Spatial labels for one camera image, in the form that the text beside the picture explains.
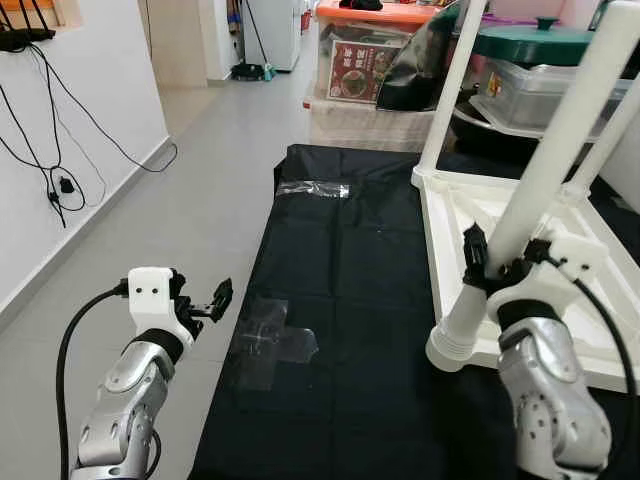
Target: tiled floor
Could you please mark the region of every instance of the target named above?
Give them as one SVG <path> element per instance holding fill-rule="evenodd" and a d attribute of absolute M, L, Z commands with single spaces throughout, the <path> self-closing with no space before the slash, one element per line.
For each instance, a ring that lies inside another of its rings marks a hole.
<path fill-rule="evenodd" d="M 303 39 L 292 74 L 270 83 L 229 82 L 178 136 L 175 165 L 146 175 L 2 333 L 0 478 L 57 476 L 58 342 L 81 304 L 140 265 L 178 268 L 188 280 L 184 292 L 196 301 L 209 300 L 227 276 L 235 284 L 224 320 L 207 325 L 178 366 L 156 424 L 163 457 L 154 478 L 186 478 L 271 205 L 272 168 L 287 145 L 308 138 L 301 104 L 315 65 L 313 40 Z M 67 370 L 72 448 L 98 382 L 133 333 L 118 299 L 92 310 L 76 331 Z"/>

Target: baseboard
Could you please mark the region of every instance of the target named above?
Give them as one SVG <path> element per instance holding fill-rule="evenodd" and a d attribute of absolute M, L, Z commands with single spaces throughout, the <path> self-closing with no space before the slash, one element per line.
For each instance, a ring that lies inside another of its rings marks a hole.
<path fill-rule="evenodd" d="M 168 152 L 173 141 L 170 137 L 163 140 L 156 149 L 144 160 L 143 165 L 152 165 Z M 133 170 L 120 182 L 115 190 L 106 197 L 105 201 L 87 219 L 78 225 L 76 231 L 69 239 L 46 258 L 40 266 L 35 268 L 31 275 L 10 296 L 9 300 L 0 305 L 0 333 L 17 317 L 33 296 L 40 290 L 45 282 L 53 275 L 57 268 L 69 258 L 78 244 L 86 238 L 91 229 L 131 190 L 136 182 L 144 175 L 141 168 Z"/>
<path fill-rule="evenodd" d="M 231 77 L 231 72 L 227 73 L 222 80 L 213 80 L 211 78 L 207 78 L 207 86 L 208 87 L 224 87 L 227 84 L 227 80 Z"/>

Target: orange lid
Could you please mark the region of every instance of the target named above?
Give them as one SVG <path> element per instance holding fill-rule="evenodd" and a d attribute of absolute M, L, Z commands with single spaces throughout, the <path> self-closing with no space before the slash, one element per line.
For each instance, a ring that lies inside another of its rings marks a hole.
<path fill-rule="evenodd" d="M 319 17 L 344 18 L 348 20 L 413 23 L 422 25 L 429 21 L 441 9 L 403 3 L 383 3 L 382 10 L 352 10 L 340 8 L 340 0 L 321 0 L 316 7 Z"/>

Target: cable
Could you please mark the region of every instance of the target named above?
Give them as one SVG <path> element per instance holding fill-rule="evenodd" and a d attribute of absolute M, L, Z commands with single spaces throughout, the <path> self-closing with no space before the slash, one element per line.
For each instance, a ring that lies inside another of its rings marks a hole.
<path fill-rule="evenodd" d="M 556 267 L 558 270 L 562 267 L 562 262 L 547 256 L 545 258 L 547 262 Z M 631 357 L 629 356 L 629 352 L 627 351 L 627 347 L 624 344 L 624 340 L 618 327 L 615 324 L 615 321 L 607 311 L 607 308 L 602 304 L 602 302 L 594 295 L 594 293 L 587 287 L 582 280 L 576 278 L 573 280 L 573 284 L 578 287 L 578 289 L 584 294 L 585 297 L 589 300 L 589 302 L 594 306 L 594 308 L 598 311 L 605 325 L 611 332 L 611 336 L 613 337 L 613 341 L 618 350 L 618 354 L 620 355 L 620 360 L 622 362 L 622 368 L 624 370 L 625 376 L 625 384 L 627 388 L 627 396 L 629 397 L 629 407 L 627 412 L 627 422 L 622 432 L 622 440 L 620 441 L 618 448 L 611 454 L 609 458 L 609 464 L 604 469 L 604 471 L 598 477 L 599 479 L 612 478 L 611 475 L 615 472 L 617 464 L 620 462 L 622 455 L 625 450 L 629 450 L 632 446 L 632 441 L 634 438 L 634 433 L 638 428 L 638 399 L 636 398 L 638 392 L 636 388 L 636 380 L 635 375 L 633 373 L 633 366 L 631 364 Z"/>
<path fill-rule="evenodd" d="M 40 66 L 40 62 L 38 61 L 38 56 L 35 54 L 35 52 L 33 50 L 29 50 L 29 53 L 31 53 L 31 57 L 34 60 L 34 62 L 36 64 L 36 67 L 38 68 L 38 73 L 40 74 L 42 79 L 46 82 L 47 78 L 45 77 L 44 73 L 42 72 L 42 67 Z M 102 173 L 100 172 L 100 169 L 95 164 L 95 162 L 93 160 L 91 160 L 91 157 L 89 156 L 89 154 L 87 153 L 85 148 L 80 144 L 80 142 L 78 141 L 78 139 L 76 139 L 76 137 L 73 135 L 73 133 L 71 133 L 71 130 L 69 129 L 67 124 L 64 123 L 64 121 L 60 117 L 60 112 L 58 111 L 58 106 L 56 105 L 55 100 L 53 99 L 53 95 L 50 94 L 49 98 L 51 100 L 51 105 L 52 105 L 52 108 L 53 108 L 53 111 L 54 111 L 54 114 L 55 114 L 55 116 L 57 118 L 58 123 L 63 128 L 63 130 L 66 132 L 66 134 L 69 136 L 71 141 L 76 145 L 78 150 L 80 150 L 80 153 L 82 154 L 84 159 L 87 161 L 87 163 L 89 163 L 89 165 L 91 165 L 91 167 L 93 168 L 94 172 L 96 173 L 96 176 L 100 179 L 100 183 L 102 184 L 102 193 L 100 194 L 100 198 L 94 203 L 86 202 L 86 205 L 88 207 L 92 207 L 92 208 L 93 207 L 97 207 L 98 205 L 100 205 L 103 202 L 104 197 L 107 194 L 107 181 L 102 176 Z"/>
<path fill-rule="evenodd" d="M 262 39 L 260 38 L 260 33 L 258 32 L 258 27 L 256 26 L 256 21 L 253 18 L 253 12 L 251 11 L 251 4 L 249 0 L 247 0 L 247 8 L 249 9 L 249 16 L 251 17 L 251 23 L 253 24 L 253 29 L 256 31 L 256 37 L 258 39 L 258 44 L 260 45 L 260 50 L 262 51 L 262 56 L 264 57 L 264 63 L 269 63 L 267 60 L 267 55 L 264 53 L 264 47 L 262 46 Z"/>
<path fill-rule="evenodd" d="M 82 320 L 82 317 L 101 301 L 122 294 L 122 285 L 107 290 L 87 302 L 73 316 L 71 323 L 62 336 L 60 349 L 58 350 L 58 361 L 56 363 L 56 409 L 58 413 L 58 432 L 60 435 L 60 480 L 69 478 L 69 432 L 67 431 L 67 409 L 64 395 L 64 371 L 67 363 L 67 351 L 74 330 Z"/>
<path fill-rule="evenodd" d="M 162 455 L 162 441 L 160 440 L 160 434 L 154 429 L 152 435 L 153 441 L 156 444 L 156 454 L 153 457 L 153 462 L 151 462 L 149 470 L 147 470 L 147 473 L 144 475 L 144 480 L 149 480 L 151 475 L 154 474 L 156 468 L 158 468 L 158 464 L 160 463 L 160 456 Z"/>
<path fill-rule="evenodd" d="M 42 175 L 45 178 L 45 185 L 46 185 L 46 195 L 47 195 L 47 199 L 49 201 L 49 203 L 51 204 L 51 207 L 53 208 L 53 210 L 58 214 L 58 216 L 60 217 L 60 221 L 62 223 L 62 227 L 66 228 L 67 227 L 67 222 L 64 218 L 64 214 L 63 214 L 63 210 L 68 211 L 68 212 L 77 212 L 79 210 L 82 210 L 85 205 L 86 205 L 86 197 L 84 195 L 84 191 L 82 190 L 82 187 L 80 186 L 80 183 L 78 182 L 78 180 L 76 179 L 76 177 L 73 175 L 73 173 L 71 173 L 68 169 L 64 168 L 61 166 L 62 163 L 62 153 L 60 150 L 60 140 L 58 138 L 58 134 L 57 134 L 57 126 L 56 126 L 56 116 L 55 116 L 55 104 L 53 103 L 53 97 L 52 97 L 52 92 L 51 92 L 51 88 L 50 88 L 50 82 L 49 82 L 49 94 L 50 94 L 50 100 L 51 100 L 51 105 L 52 105 L 52 118 L 53 118 L 53 130 L 54 130 L 54 138 L 55 138 L 55 142 L 56 142 L 56 148 L 57 148 L 57 152 L 58 152 L 58 160 L 57 163 L 52 166 L 52 167 L 44 167 L 42 165 L 42 163 L 40 163 L 40 160 L 38 159 L 35 150 L 33 148 L 33 146 L 31 145 L 31 142 L 29 141 L 29 137 L 27 136 L 24 128 L 22 127 L 22 124 L 20 123 L 20 121 L 18 120 L 18 117 L 15 114 L 15 111 L 13 110 L 13 107 L 11 106 L 11 102 L 9 101 L 7 94 L 4 90 L 4 88 L 2 87 L 2 85 L 0 85 L 0 94 L 4 100 L 4 103 L 7 106 L 7 109 L 9 110 L 9 113 L 11 115 L 11 118 L 13 119 L 16 127 L 18 128 L 18 130 L 20 131 L 22 138 L 24 139 L 27 148 L 29 149 L 29 152 L 31 153 L 31 156 L 33 157 L 33 160 L 35 161 L 35 163 L 31 163 L 28 162 L 22 158 L 20 158 L 15 151 L 8 145 L 8 143 L 0 137 L 0 143 L 3 144 L 3 146 L 7 149 L 7 151 L 9 151 L 9 153 L 16 159 L 18 160 L 20 163 L 23 163 L 27 166 L 33 167 L 33 168 L 37 168 L 38 170 L 40 170 L 40 172 L 42 173 Z M 60 203 L 60 194 L 58 193 L 57 189 L 56 189 L 56 182 L 53 178 L 53 172 L 55 170 L 62 170 L 63 172 L 65 172 L 69 177 L 71 177 L 71 179 L 73 180 L 73 182 L 75 183 L 78 192 L 81 195 L 82 198 L 82 203 L 79 207 L 67 207 L 65 205 L 62 205 Z"/>
<path fill-rule="evenodd" d="M 145 0 L 147 8 L 147 31 L 149 32 L 149 57 L 153 60 L 153 42 L 151 41 L 151 15 L 149 13 L 149 0 Z"/>
<path fill-rule="evenodd" d="M 58 75 L 58 72 L 55 70 L 55 68 L 49 63 L 49 60 L 47 60 L 47 57 L 45 56 L 44 52 L 40 49 L 40 47 L 38 47 L 37 45 L 31 44 L 29 45 L 29 48 L 33 49 L 39 56 L 40 58 L 42 58 L 42 60 L 44 61 L 45 65 L 47 66 L 47 68 L 51 71 L 51 73 L 53 73 L 53 76 L 56 78 L 56 80 L 58 81 L 58 83 L 60 84 L 60 86 L 62 87 L 62 89 L 65 91 L 65 93 L 69 96 L 69 98 L 71 98 L 76 105 L 78 105 L 78 107 L 80 107 L 80 109 L 85 113 L 85 115 L 89 118 L 89 120 L 91 120 L 91 123 L 93 123 L 93 125 L 98 129 L 98 131 L 107 139 L 109 140 L 113 146 L 115 146 L 118 151 L 122 154 L 122 156 L 124 156 L 127 160 L 129 160 L 131 163 L 133 163 L 134 165 L 138 166 L 139 168 L 150 172 L 150 173 L 161 173 L 164 172 L 167 168 L 169 168 L 169 166 L 175 161 L 175 159 L 178 157 L 178 146 L 174 143 L 173 147 L 175 148 L 175 155 L 171 158 L 171 160 L 169 160 L 165 165 L 163 165 L 161 168 L 158 169 L 153 169 L 153 168 L 149 168 L 145 165 L 143 165 L 140 162 L 137 162 L 136 160 L 134 160 L 131 155 L 129 155 L 121 146 L 120 144 L 111 136 L 109 135 L 105 129 L 98 123 L 98 121 L 95 119 L 95 117 L 89 112 L 89 110 L 87 110 L 87 108 L 82 104 L 82 102 L 80 102 L 80 100 L 78 100 L 67 88 L 67 86 L 65 85 L 65 83 L 62 81 L 62 79 L 60 78 L 60 76 Z"/>

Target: white plastic leg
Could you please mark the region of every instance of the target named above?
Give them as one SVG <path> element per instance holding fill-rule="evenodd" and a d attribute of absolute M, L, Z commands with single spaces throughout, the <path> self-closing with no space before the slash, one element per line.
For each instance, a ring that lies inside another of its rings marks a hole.
<path fill-rule="evenodd" d="M 429 129 L 429 136 L 424 145 L 420 163 L 414 169 L 418 175 L 424 175 L 429 170 L 436 168 L 486 3 L 487 0 L 470 1 L 467 16 L 460 31 L 460 38 L 458 38 L 458 45 L 449 66 L 449 73 L 440 94 L 438 108 Z"/>
<path fill-rule="evenodd" d="M 640 3 L 611 3 L 520 184 L 489 239 L 489 271 L 520 256 L 640 37 Z"/>
<path fill-rule="evenodd" d="M 581 192 L 584 197 L 598 176 L 607 159 L 616 148 L 627 127 L 640 112 L 640 75 L 636 76 L 622 103 L 600 134 L 600 138 L 582 161 L 580 168 L 565 187 L 572 192 Z"/>
<path fill-rule="evenodd" d="M 426 352 L 434 366 L 445 372 L 456 372 L 465 366 L 473 353 L 486 304 L 483 290 L 469 285 L 462 287 L 449 316 L 429 334 Z"/>

